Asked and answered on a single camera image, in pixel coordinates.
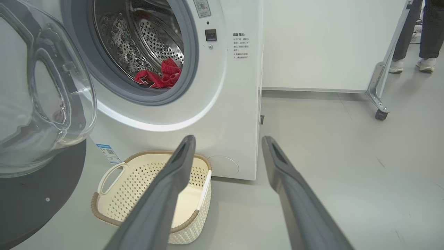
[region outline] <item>white sneaker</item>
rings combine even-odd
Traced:
[[[390,64],[390,68],[388,69],[388,71],[390,73],[401,73],[404,70],[404,59],[399,59],[396,62],[392,61],[392,63]]]
[[[436,58],[432,57],[427,60],[424,58],[421,58],[416,63],[416,65],[419,67],[419,71],[426,72],[426,73],[432,73],[435,70],[435,63],[436,63]]]

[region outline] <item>metal frame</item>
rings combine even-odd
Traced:
[[[396,44],[401,34],[402,28],[404,27],[405,20],[407,19],[408,13],[412,6],[412,1],[406,1],[405,10],[402,12],[399,18],[398,25],[396,26],[395,33],[393,34],[392,41],[388,47],[387,53],[385,54],[384,61],[376,64],[375,71],[373,72],[372,79],[370,80],[369,87],[365,92],[365,95],[370,99],[370,101],[384,113],[389,113],[390,110],[381,101],[382,92],[384,90],[385,81],[387,79],[387,74],[390,68],[390,61],[393,57],[393,52],[395,51]]]

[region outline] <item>basket rim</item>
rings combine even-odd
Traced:
[[[174,153],[173,151],[166,151],[166,150],[165,151],[159,151],[159,150],[142,151],[142,152],[139,152],[139,153],[131,155],[126,160],[124,160],[122,163],[119,163],[119,165],[121,165],[123,163],[128,164],[129,161],[135,159],[136,157],[139,157],[139,156],[142,156],[142,155],[146,155],[146,154],[168,154],[168,155],[172,155],[173,153]],[[197,158],[197,159],[203,160],[206,163],[206,165],[208,167],[208,170],[209,170],[208,174],[211,175],[211,172],[212,172],[211,170],[212,169],[211,169],[210,161],[207,158],[205,158],[204,156],[200,155],[200,154],[195,154],[194,157]],[[99,209],[97,207],[97,204],[99,203],[99,199],[100,199],[99,193],[94,192],[94,194],[92,196],[92,199],[91,199],[91,210],[92,210],[92,213],[94,214],[94,216],[96,216],[99,220],[104,221],[106,223],[109,223],[109,224],[112,224],[112,225],[115,225],[115,226],[121,226],[121,224],[123,222],[115,220],[115,219],[112,219],[112,218],[109,218],[108,216],[105,216],[105,215],[103,215],[102,213],[99,212]],[[197,210],[197,209],[194,210],[193,214],[190,216],[190,218],[188,220],[186,220],[184,223],[182,223],[179,226],[171,228],[170,234],[177,233],[177,232],[185,229],[186,227],[188,227],[196,219],[198,214],[199,214],[199,210]]]

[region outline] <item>laundry basket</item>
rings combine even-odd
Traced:
[[[110,168],[91,200],[93,214],[104,222],[120,226],[172,153],[140,152]],[[103,191],[103,185],[116,169],[122,171],[111,186]],[[195,155],[190,182],[177,199],[168,243],[188,244],[200,235],[210,207],[210,180],[210,163],[206,158]]]

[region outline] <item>person's leg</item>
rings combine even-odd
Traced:
[[[422,0],[413,0],[412,8],[410,9],[404,27],[399,35],[396,43],[395,52],[393,53],[393,61],[404,59],[407,54],[408,45],[412,40],[415,23],[421,15]]]
[[[438,57],[443,41],[444,0],[426,0],[419,57]]]

